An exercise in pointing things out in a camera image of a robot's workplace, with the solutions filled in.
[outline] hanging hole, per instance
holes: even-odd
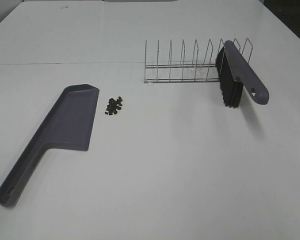
[[[251,94],[252,94],[252,96],[256,95],[256,90],[254,88],[251,88]]]
[[[6,195],[10,196],[12,194],[12,192],[14,191],[14,189],[15,189],[14,186],[9,187],[8,191],[6,192]]]

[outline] dustpan handle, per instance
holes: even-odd
[[[266,105],[269,101],[267,88],[244,59],[235,44],[228,40],[224,43],[224,49],[233,79],[243,83],[253,101],[257,104]]]
[[[0,204],[4,207],[13,207],[17,203],[42,155],[48,149],[36,139],[38,134],[37,131],[0,186]]]

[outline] gray dustpan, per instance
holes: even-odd
[[[65,88],[0,187],[0,204],[14,206],[48,149],[87,151],[99,89],[88,84]]]

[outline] black bristles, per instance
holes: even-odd
[[[227,107],[237,108],[241,100],[244,85],[240,81],[234,81],[224,51],[224,48],[222,48],[215,62],[219,74],[223,102]]]

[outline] wire rack base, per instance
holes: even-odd
[[[249,38],[246,38],[242,51],[239,41],[235,38],[234,44],[239,52],[245,57],[249,63],[253,45]],[[203,56],[200,57],[201,52],[199,49],[198,41],[194,41],[194,47],[191,60],[185,60],[186,45],[182,40],[181,51],[177,52],[178,60],[173,60],[173,47],[172,40],[170,40],[168,58],[165,61],[160,61],[160,43],[157,41],[155,49],[155,61],[147,61],[147,40],[145,41],[144,51],[144,83],[215,83],[219,82],[219,75],[215,64],[215,59],[221,48],[224,46],[223,39],[220,39],[218,50],[214,52],[214,45],[212,40],[209,39],[206,50]]]

